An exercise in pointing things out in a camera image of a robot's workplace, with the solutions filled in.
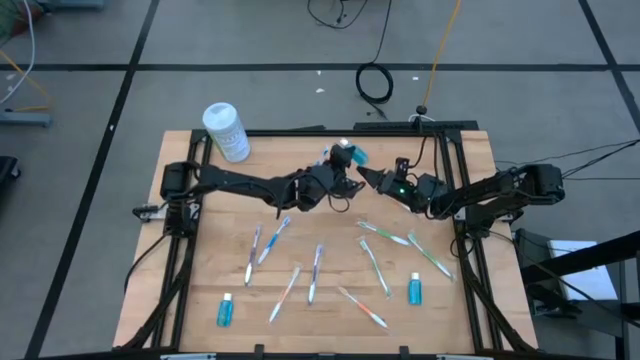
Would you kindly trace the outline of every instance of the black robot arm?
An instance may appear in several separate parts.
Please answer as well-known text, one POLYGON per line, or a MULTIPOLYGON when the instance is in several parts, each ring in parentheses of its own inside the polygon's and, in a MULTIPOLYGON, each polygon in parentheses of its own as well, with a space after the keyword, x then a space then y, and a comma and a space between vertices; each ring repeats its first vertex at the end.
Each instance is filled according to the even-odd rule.
POLYGON ((398 158, 395 171, 358 167, 380 194, 407 205, 412 212, 446 219, 465 209, 467 230, 487 236, 493 222, 505 215, 517 218, 527 205, 552 205, 564 199, 562 173, 549 164, 525 165, 496 173, 469 186, 448 191, 446 184, 423 174, 416 184, 407 180, 408 160, 398 158))
POLYGON ((325 196, 352 199, 364 187, 349 179, 346 168, 351 165, 353 148, 334 145, 329 159, 322 164, 270 179, 220 169, 214 165, 177 162, 165 167, 160 195, 168 203, 185 201, 213 191, 262 199, 280 210, 297 207, 313 209, 325 196), (193 171, 198 183, 184 191, 184 177, 193 171))

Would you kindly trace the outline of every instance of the small blue bottle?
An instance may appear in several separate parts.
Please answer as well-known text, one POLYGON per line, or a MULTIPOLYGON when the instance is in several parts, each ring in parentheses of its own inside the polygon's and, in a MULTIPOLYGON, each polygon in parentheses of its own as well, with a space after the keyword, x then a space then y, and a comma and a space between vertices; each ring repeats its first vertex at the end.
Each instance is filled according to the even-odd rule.
POLYGON ((409 281, 409 304, 422 305, 422 282, 420 282, 420 274, 411 273, 409 281))
POLYGON ((231 294, 225 293, 218 308, 218 326, 228 327, 231 325, 231 317, 233 316, 233 302, 231 294))

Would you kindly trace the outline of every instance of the blue toothbrush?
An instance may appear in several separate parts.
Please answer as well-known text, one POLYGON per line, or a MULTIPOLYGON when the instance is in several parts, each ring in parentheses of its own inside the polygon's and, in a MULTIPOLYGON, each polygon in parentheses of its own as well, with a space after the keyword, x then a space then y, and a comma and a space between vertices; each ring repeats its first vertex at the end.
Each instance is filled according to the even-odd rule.
POLYGON ((262 255, 260 255, 260 258, 258 259, 258 265, 262 264, 264 259, 269 254, 269 251, 271 251, 271 248, 276 243, 276 240, 278 240, 278 236, 280 235, 280 232, 282 231, 282 229, 287 227, 287 225, 289 225, 290 222, 291 222, 291 218, 290 217, 287 216, 287 217, 284 218, 284 220, 282 221, 282 225, 280 225, 280 227, 278 228, 276 233, 273 234, 273 237, 271 238, 271 240, 269 240, 269 243, 267 244, 267 247, 264 248, 264 250, 262 251, 262 255))

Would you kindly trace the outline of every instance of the white plastic container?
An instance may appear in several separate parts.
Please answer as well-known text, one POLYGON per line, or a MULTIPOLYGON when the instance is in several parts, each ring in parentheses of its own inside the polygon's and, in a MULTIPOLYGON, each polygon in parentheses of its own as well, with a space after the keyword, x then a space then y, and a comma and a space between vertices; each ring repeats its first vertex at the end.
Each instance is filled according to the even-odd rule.
POLYGON ((244 161, 251 152, 249 139, 236 109, 227 103, 215 103, 202 114, 202 122, 228 162, 244 161))

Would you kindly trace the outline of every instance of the wooden tabletop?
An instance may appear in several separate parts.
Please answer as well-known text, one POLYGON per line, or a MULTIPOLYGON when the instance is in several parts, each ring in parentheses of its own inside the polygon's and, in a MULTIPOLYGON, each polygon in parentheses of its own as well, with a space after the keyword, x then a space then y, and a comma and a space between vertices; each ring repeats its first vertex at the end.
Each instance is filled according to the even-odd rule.
MULTIPOLYGON (((186 159, 189 137, 187 131, 165 133, 150 202, 161 202, 159 188, 163 167, 186 159)), ((463 132, 462 137, 471 182, 493 175, 495 166, 487 133, 469 131, 463 132)), ((250 139, 251 155, 245 162, 227 163, 214 149, 211 163, 264 178, 283 176, 316 161, 325 146, 336 140, 328 137, 255 137, 250 139)), ((352 140, 367 151, 368 167, 382 169, 393 167, 398 156, 415 159, 421 138, 352 140)), ((422 161, 414 169, 418 175, 434 173, 432 141, 427 140, 422 161)), ((450 153, 455 161, 453 147, 450 153)), ((355 180, 361 179, 353 168, 348 174, 355 180)), ((342 208, 345 204, 338 200, 334 201, 334 206, 342 208)), ((282 232, 265 262, 254 271, 252 286, 247 288, 243 279, 255 227, 258 223, 263 224, 259 255, 280 225, 275 219, 275 209, 261 200, 222 192, 205 197, 181 351, 252 352, 255 344, 264 344, 266 352, 397 353, 401 345, 409 346, 411 353, 416 354, 473 352, 460 268, 449 252, 454 237, 451 220, 429 221, 424 216, 411 214, 368 186, 351 201, 346 213, 336 213, 325 200, 308 213, 293 209, 285 215, 291 216, 291 224, 282 232), (458 280, 450 282, 414 247, 398 245, 359 228, 358 220, 369 221, 402 237, 414 229, 423 247, 454 272, 458 280), (362 235, 366 236, 392 289, 393 296, 389 299, 369 256, 357 241, 362 235), (318 243, 324 244, 325 253, 315 302, 309 306, 307 296, 318 243), (302 264, 302 273, 280 314, 269 325, 269 315, 296 263, 302 264), (420 273, 422 306, 408 304, 407 285, 412 272, 420 273), (390 330, 377 326, 338 292, 338 286, 345 287, 383 317, 390 330), (216 316, 222 296, 227 292, 233 294, 233 322, 228 328, 220 328, 216 326, 216 316)), ((509 235, 505 224, 496 224, 493 230, 509 235)), ((142 226, 136 258, 161 235, 161 231, 162 222, 142 226)), ((168 245, 169 241, 164 242, 133 273, 114 345, 126 342, 157 304, 168 245)), ((499 237, 490 237, 484 240, 484 248, 496 304, 524 340, 536 346, 512 245, 499 237)), ((489 347, 485 312, 480 302, 477 303, 483 341, 489 347)), ((168 313, 167 323, 171 324, 172 320, 173 308, 168 313)), ((164 343, 168 343, 170 327, 164 333, 164 343)))

